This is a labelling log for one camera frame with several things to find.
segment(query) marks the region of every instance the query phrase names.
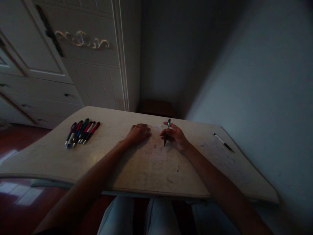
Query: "white paper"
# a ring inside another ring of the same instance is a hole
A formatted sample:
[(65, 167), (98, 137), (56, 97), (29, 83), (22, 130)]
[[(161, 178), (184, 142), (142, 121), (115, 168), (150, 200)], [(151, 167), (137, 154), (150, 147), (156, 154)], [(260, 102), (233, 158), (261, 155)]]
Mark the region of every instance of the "white paper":
[(237, 186), (249, 182), (241, 161), (232, 157), (228, 149), (218, 140), (198, 143), (207, 159)]
[(155, 161), (167, 161), (167, 154), (164, 150), (164, 140), (161, 139), (161, 125), (149, 125), (151, 136), (137, 146), (141, 157)]

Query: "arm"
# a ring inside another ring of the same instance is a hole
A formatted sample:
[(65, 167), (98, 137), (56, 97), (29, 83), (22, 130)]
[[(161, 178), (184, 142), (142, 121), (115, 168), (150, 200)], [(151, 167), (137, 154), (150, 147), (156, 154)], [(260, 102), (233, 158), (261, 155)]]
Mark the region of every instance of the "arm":
[(167, 133), (167, 139), (187, 157), (211, 196), (239, 231), (242, 234), (273, 234), (244, 194), (188, 142), (182, 130), (172, 123), (170, 127), (173, 129), (161, 132), (162, 139)]
[(100, 196), (124, 153), (149, 137), (151, 133), (145, 134), (148, 130), (146, 124), (132, 126), (126, 138), (119, 141), (52, 208), (35, 233), (54, 227), (73, 230)]

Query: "white pants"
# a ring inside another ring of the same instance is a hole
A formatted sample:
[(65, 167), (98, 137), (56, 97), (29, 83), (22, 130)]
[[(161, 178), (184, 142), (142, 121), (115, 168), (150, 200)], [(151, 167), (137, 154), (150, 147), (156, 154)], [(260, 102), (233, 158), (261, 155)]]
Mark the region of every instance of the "white pants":
[[(134, 200), (117, 196), (106, 209), (98, 235), (133, 234)], [(144, 232), (147, 235), (180, 234), (172, 202), (151, 199), (147, 208)]]

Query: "drawing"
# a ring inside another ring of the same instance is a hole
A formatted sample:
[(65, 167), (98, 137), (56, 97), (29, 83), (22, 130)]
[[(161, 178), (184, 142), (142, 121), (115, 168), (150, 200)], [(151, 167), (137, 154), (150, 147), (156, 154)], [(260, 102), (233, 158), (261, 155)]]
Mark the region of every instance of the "drawing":
[(158, 161), (167, 161), (167, 154), (163, 147), (163, 140), (160, 137), (162, 131), (161, 125), (149, 125), (151, 128), (151, 136), (137, 146), (138, 153), (143, 158)]

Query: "desk surface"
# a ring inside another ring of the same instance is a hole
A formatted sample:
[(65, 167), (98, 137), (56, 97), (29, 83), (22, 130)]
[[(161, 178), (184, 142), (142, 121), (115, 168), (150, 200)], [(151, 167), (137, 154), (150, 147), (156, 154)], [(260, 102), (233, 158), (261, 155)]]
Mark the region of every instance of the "desk surface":
[[(65, 149), (64, 142), (74, 122), (100, 121), (101, 126), (84, 146)], [(75, 183), (112, 147), (122, 140), (131, 126), (137, 123), (162, 124), (164, 117), (131, 113), (87, 106), (63, 121), (46, 136), (13, 155), (0, 165), (0, 177), (24, 177)], [(213, 140), (217, 133), (236, 154), (229, 155), (241, 162), (249, 181), (237, 184), (248, 197), (278, 202), (275, 189), (258, 173), (220, 127), (212, 124), (172, 119), (187, 139), (200, 151), (197, 143)], [(152, 195), (205, 198), (210, 194), (189, 161), (174, 149), (167, 147), (167, 161), (142, 158), (133, 148), (124, 156), (105, 190)]]

